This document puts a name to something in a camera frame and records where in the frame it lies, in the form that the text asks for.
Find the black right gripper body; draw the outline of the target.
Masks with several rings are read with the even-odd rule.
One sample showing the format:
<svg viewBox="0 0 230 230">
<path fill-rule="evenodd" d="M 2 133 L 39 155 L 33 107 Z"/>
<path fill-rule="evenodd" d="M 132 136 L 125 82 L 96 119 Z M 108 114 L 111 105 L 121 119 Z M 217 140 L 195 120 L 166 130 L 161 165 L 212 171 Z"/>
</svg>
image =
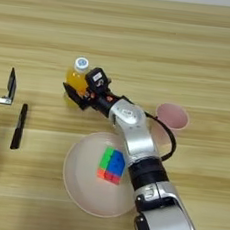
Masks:
<svg viewBox="0 0 230 230">
<path fill-rule="evenodd" d="M 86 89 L 86 94 L 83 96 L 82 110 L 91 107 L 96 111 L 101 112 L 105 117 L 109 116 L 109 112 L 113 105 L 120 99 L 114 95 L 109 89 L 102 92 L 95 92 L 90 86 Z"/>
</svg>

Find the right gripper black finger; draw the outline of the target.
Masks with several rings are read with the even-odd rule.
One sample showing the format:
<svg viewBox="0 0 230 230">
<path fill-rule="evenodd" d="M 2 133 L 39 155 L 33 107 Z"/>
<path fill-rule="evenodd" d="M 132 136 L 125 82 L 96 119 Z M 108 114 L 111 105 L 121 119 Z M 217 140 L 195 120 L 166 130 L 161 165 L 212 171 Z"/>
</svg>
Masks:
<svg viewBox="0 0 230 230">
<path fill-rule="evenodd" d="M 68 83 L 63 83 L 65 92 L 70 97 L 71 100 L 74 101 L 75 104 L 79 106 L 80 109 L 83 111 L 89 107 L 88 99 L 89 99 L 89 92 L 85 91 L 85 94 L 79 95 L 71 85 Z"/>
</svg>

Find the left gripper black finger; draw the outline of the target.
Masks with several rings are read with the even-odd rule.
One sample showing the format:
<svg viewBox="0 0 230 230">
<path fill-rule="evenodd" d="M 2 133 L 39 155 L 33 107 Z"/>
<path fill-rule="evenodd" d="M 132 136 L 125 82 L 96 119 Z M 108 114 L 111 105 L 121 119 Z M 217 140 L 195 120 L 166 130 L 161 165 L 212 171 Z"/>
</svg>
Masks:
<svg viewBox="0 0 230 230">
<path fill-rule="evenodd" d="M 12 69 L 11 70 L 11 74 L 9 76 L 9 80 L 8 80 L 8 85 L 7 85 L 7 90 L 8 90 L 8 99 L 11 99 L 13 100 L 14 99 L 14 96 L 15 96 L 15 91 L 16 91 L 16 86 L 17 86 L 17 83 L 16 83 L 16 72 L 15 72 L 15 69 Z"/>
</svg>

